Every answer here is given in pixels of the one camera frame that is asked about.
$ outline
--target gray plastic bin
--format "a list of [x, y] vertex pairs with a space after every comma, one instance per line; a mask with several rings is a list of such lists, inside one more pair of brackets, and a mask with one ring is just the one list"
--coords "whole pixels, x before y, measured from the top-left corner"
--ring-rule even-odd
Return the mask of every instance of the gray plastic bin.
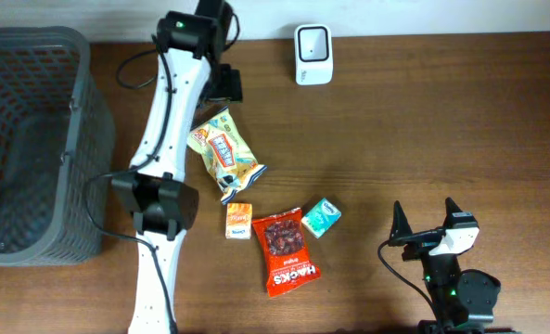
[[[100, 252], [82, 188], [109, 170], [115, 129], [89, 58], [69, 28], [0, 29], [0, 265], [74, 264]], [[101, 224], [106, 193], [100, 182], [89, 194]]]

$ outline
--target cable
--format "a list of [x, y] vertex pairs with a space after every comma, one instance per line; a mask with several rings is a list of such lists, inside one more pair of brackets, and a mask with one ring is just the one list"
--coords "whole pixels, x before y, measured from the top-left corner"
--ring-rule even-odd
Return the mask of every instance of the cable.
[[152, 49], [152, 50], [147, 50], [147, 51], [143, 51], [143, 52], [139, 52], [137, 53], [136, 55], [126, 59], [125, 61], [123, 61], [120, 66], [118, 66], [118, 69], [116, 70], [116, 82], [118, 82], [118, 84], [124, 88], [128, 88], [128, 89], [141, 89], [145, 86], [148, 86], [150, 85], [152, 82], [154, 82], [155, 80], [157, 80], [157, 75], [155, 75], [154, 77], [152, 77], [151, 79], [143, 82], [143, 83], [140, 83], [140, 84], [129, 84], [129, 83], [125, 83], [122, 78], [120, 77], [120, 73], [122, 72], [122, 70], [124, 69], [124, 67], [126, 65], [128, 65], [128, 63], [130, 63], [131, 61], [133, 60], [136, 60], [136, 59], [139, 59], [141, 58], [142, 56], [146, 56], [146, 55], [150, 55], [150, 54], [154, 54], [156, 53], [157, 50], [156, 49]]
[[418, 292], [421, 296], [423, 296], [423, 298], [425, 299], [425, 302], [427, 302], [427, 304], [429, 304], [429, 307], [431, 308], [431, 312], [433, 312], [433, 315], [435, 316], [435, 321], [437, 321], [438, 323], [438, 328], [440, 329], [440, 333], [441, 334], [444, 334], [443, 333], [443, 325], [441, 324], [441, 320], [440, 320], [440, 317], [438, 315], [438, 313], [436, 312], [435, 310], [435, 307], [433, 307], [433, 302], [431, 301], [431, 299], [427, 296], [427, 294], [425, 294], [425, 292], [423, 292], [423, 290], [421, 290], [418, 286], [416, 286], [415, 284], [411, 283], [408, 279], [404, 278], [402, 275], [398, 274], [387, 262], [386, 260], [384, 260], [384, 257], [382, 256], [382, 249], [384, 248], [384, 246], [388, 246], [388, 240], [382, 242], [379, 247], [377, 248], [377, 257], [379, 258], [379, 260], [382, 262], [382, 264], [384, 264], [384, 266], [390, 270], [391, 273], [393, 273], [395, 276], [398, 277], [398, 279], [400, 279], [404, 284], [406, 284], [407, 286], [415, 289], [416, 292]]
[[233, 16], [234, 19], [236, 19], [236, 36], [234, 37], [234, 39], [231, 42], [229, 42], [228, 45], [226, 45], [223, 48], [223, 52], [229, 50], [229, 48], [237, 42], [237, 37], [239, 37], [239, 18], [237, 17], [236, 13], [234, 13], [232, 16]]
[[[153, 258], [153, 263], [155, 264], [155, 270], [157, 271], [157, 275], [160, 279], [161, 289], [163, 290], [163, 296], [165, 297], [165, 306], [166, 306], [166, 311], [167, 311], [169, 322], [170, 322], [170, 333], [177, 334], [178, 329], [177, 329], [177, 326], [175, 324], [175, 319], [173, 319], [172, 303], [170, 301], [170, 295], [169, 295], [168, 290], [167, 290], [167, 285], [165, 284], [165, 279], [163, 279], [163, 275], [161, 274], [160, 263], [159, 263], [159, 259], [157, 258], [157, 250], [155, 249], [155, 247], [153, 245], [151, 245], [150, 243], [148, 243], [148, 242], [146, 242], [142, 239], [131, 237], [131, 236], [126, 236], [126, 235], [119, 234], [119, 233], [114, 233], [114, 232], [108, 231], [107, 229], [105, 229], [101, 225], [99, 225], [96, 222], [95, 218], [93, 217], [93, 214], [91, 213], [91, 210], [89, 209], [89, 200], [88, 200], [88, 196], [87, 196], [89, 194], [89, 188], [90, 188], [91, 184], [93, 182], [95, 182], [96, 180], [111, 179], [111, 178], [113, 178], [115, 176], [118, 176], [118, 175], [128, 174], [128, 173], [135, 173], [136, 171], [139, 171], [139, 170], [143, 169], [144, 167], [149, 165], [153, 160], [155, 160], [157, 158], [157, 154], [159, 153], [159, 151], [161, 149], [161, 145], [163, 144], [163, 140], [164, 140], [165, 135], [167, 133], [167, 126], [168, 126], [168, 123], [169, 123], [169, 120], [170, 120], [170, 113], [172, 111], [172, 93], [173, 93], [172, 76], [170, 74], [170, 69], [168, 67], [167, 60], [165, 59], [165, 56], [163, 55], [162, 52], [159, 51], [159, 45], [158, 45], [158, 42], [157, 42], [157, 38], [153, 35], [151, 36], [151, 38], [153, 39], [153, 43], [157, 47], [158, 52], [160, 54], [161, 63], [163, 64], [163, 68], [165, 70], [165, 77], [167, 79], [167, 91], [168, 91], [165, 116], [163, 117], [163, 125], [161, 126], [160, 138], [157, 142], [157, 145], [155, 146], [155, 148], [153, 148], [153, 152], [147, 156], [147, 159], [145, 161], [143, 161], [143, 163], [141, 163], [137, 166], [133, 166], [133, 167], [131, 167], [128, 170], [125, 170], [125, 171], [102, 173], [102, 174], [99, 174], [99, 175], [96, 175], [96, 176], [93, 176], [93, 177], [89, 178], [87, 181], [85, 181], [85, 183], [83, 185], [82, 195], [83, 195], [83, 203], [84, 203], [84, 206], [85, 206], [85, 211], [87, 213], [87, 218], [89, 219], [91, 224], [101, 234], [109, 236], [109, 237], [118, 238], [120, 240], [132, 241], [132, 242], [142, 244], [145, 247], [147, 247], [148, 250], [151, 252], [151, 257]], [[138, 55], [135, 55], [134, 57], [126, 59], [126, 61], [124, 61], [121, 64], [118, 71], [116, 72], [116, 79], [119, 80], [120, 70], [124, 67], [124, 65], [126, 63], [128, 63], [129, 61], [131, 61], [135, 58], [141, 57], [141, 55], [143, 55], [143, 54], [146, 55], [146, 54], [150, 54], [150, 53], [151, 53], [150, 51], [146, 51], [145, 53], [140, 53]]]

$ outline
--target red package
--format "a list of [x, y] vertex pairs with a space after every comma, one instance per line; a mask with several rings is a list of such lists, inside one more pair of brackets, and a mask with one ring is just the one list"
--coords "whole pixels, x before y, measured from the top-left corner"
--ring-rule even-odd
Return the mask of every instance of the red package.
[[268, 296], [291, 291], [320, 277], [320, 269], [310, 262], [308, 246], [301, 230], [301, 209], [294, 209], [252, 221], [264, 251]]

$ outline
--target wooden table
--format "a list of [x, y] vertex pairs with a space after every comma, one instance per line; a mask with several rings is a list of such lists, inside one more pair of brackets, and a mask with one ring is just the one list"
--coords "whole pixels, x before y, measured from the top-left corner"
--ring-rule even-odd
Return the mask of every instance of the wooden table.
[[[240, 42], [224, 55], [241, 70], [237, 126], [269, 166], [237, 195], [255, 216], [327, 197], [342, 218], [307, 237], [322, 278], [269, 299], [257, 238], [226, 240], [220, 191], [188, 151], [186, 181], [200, 191], [180, 254], [176, 315], [185, 333], [334, 332], [415, 326], [425, 302], [386, 270], [377, 245], [399, 199], [415, 231], [440, 225], [454, 198], [480, 223], [460, 257], [501, 279], [495, 325], [550, 333], [550, 33], [393, 36], [334, 40], [332, 83], [297, 86], [292, 41]], [[94, 45], [92, 73], [114, 112], [113, 167], [124, 168], [145, 128], [154, 86], [120, 88], [114, 71], [149, 45]], [[142, 80], [153, 57], [126, 76]], [[110, 196], [108, 226], [133, 233]], [[0, 268], [0, 332], [123, 333], [134, 310], [133, 244], [106, 240], [80, 266]], [[421, 264], [398, 271], [422, 286]]]

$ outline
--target teal package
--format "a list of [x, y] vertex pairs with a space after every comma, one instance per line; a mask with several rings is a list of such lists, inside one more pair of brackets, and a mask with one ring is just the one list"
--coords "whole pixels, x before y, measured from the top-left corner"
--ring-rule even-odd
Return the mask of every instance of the teal package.
[[301, 218], [301, 222], [316, 238], [320, 238], [339, 218], [339, 209], [327, 199], [322, 199]]

